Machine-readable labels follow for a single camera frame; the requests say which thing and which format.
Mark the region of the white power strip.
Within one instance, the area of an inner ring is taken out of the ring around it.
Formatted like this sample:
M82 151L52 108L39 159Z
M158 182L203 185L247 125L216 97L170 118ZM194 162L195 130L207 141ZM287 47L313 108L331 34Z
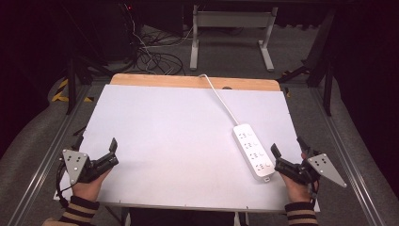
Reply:
M275 173L274 164L249 124L233 127L232 135L253 177L268 183Z

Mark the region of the white board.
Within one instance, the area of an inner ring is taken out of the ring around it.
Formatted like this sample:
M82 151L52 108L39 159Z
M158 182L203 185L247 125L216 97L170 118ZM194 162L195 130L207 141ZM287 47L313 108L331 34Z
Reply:
M301 160L280 91L107 85L80 150L104 156L114 137L117 166L99 202L119 206L281 212L288 202L278 174L256 180L232 135L249 124L265 148Z

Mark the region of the person's dark clothing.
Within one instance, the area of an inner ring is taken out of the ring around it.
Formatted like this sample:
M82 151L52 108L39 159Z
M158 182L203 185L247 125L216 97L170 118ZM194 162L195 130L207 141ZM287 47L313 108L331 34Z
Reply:
M130 208L131 226L233 226L234 212Z

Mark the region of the person's right hand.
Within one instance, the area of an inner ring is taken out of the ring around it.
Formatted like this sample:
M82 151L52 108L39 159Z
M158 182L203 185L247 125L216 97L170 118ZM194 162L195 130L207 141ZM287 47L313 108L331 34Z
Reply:
M281 178L286 185L288 198L291 202L311 202L311 193L307 186L298 184L283 174Z

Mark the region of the white metal desk frame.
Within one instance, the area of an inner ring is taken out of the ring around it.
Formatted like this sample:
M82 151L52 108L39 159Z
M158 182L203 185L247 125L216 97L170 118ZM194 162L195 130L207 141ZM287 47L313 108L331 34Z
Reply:
M277 18L278 8L271 8L266 12L244 12L244 11L214 11L200 10L199 5L193 7L192 44L189 68L195 71L198 67L199 58L199 27L243 27L243 28L265 28L265 35L258 45L263 56L263 62L269 72L275 70L271 56L268 51L268 42Z

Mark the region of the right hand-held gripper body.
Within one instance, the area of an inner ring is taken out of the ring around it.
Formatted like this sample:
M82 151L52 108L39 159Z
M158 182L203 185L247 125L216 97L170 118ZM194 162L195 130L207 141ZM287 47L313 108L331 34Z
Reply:
M300 164L291 163L277 155L275 170L302 185L313 184L323 176L339 186L347 187L325 153L305 158Z

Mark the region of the dark computer case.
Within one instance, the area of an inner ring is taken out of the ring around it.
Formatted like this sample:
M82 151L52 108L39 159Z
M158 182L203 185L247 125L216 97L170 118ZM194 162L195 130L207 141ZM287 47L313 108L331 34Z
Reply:
M104 6L104 55L111 61L137 61L138 40L132 14L125 4Z

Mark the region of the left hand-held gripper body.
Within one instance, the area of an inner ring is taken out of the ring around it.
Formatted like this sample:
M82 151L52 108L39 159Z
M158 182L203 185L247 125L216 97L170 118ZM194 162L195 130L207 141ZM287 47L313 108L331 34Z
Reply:
M107 153L98 160L91 160L86 153L72 150L64 150L62 154L72 185L88 184L119 163L114 152Z

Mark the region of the metal floor rail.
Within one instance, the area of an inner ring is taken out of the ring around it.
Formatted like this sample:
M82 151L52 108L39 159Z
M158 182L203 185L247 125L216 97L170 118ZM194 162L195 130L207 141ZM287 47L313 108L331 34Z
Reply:
M0 226L22 226L78 108L50 104L11 143L0 160Z
M344 171L348 177L350 186L352 187L360 207L367 218L367 221L370 226L387 226L384 219L378 213L377 208L372 200L372 197L369 193L368 187L364 182L364 179L359 171L359 168L356 166L352 157L346 150L345 145L343 144L343 140L339 134L339 131L334 123L334 120L326 113L322 96L319 91L315 88L310 88L310 94L312 99L316 102L321 115L327 125L327 129L332 136L333 144L336 149L336 153L340 158L340 161L343 165Z

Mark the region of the wooden table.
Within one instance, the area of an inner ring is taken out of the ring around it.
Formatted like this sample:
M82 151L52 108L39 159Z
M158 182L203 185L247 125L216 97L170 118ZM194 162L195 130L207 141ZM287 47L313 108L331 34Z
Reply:
M280 91L279 83L268 79L246 79L210 77L210 81L216 89L230 88L240 90L265 90ZM171 88L201 88L209 87L205 77L183 75L153 75L153 74L129 74L117 73L111 81L111 85L145 86L145 87L171 87Z

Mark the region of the person's left hand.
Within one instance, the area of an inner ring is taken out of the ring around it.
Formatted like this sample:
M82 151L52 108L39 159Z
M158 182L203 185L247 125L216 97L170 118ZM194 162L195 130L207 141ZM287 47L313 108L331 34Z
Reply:
M77 183L72 187L72 194L76 197L82 198L90 202L96 202L103 184L103 181L110 173L110 169L100 175L94 181L85 184Z

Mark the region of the black metal stand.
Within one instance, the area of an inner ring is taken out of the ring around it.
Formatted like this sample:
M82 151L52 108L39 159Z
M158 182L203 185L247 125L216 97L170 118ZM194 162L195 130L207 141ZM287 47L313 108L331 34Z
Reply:
M106 67L100 65L94 60L85 56L72 56L68 62L67 79L68 79L68 110L67 115L70 115L77 104L76 97L76 79L83 85L90 85L93 81L95 73L99 75L112 77L114 74Z
M326 45L330 28L334 21L335 12L335 8L331 8L327 12L311 50L307 58L303 61L303 65L292 72L285 72L283 76L278 79L278 82L283 84L302 73L309 72L309 77L306 80L306 84L309 88L316 88L321 81L324 80L325 84L322 104L328 116L331 115L330 100L332 92L333 67L331 65L331 56L327 54Z

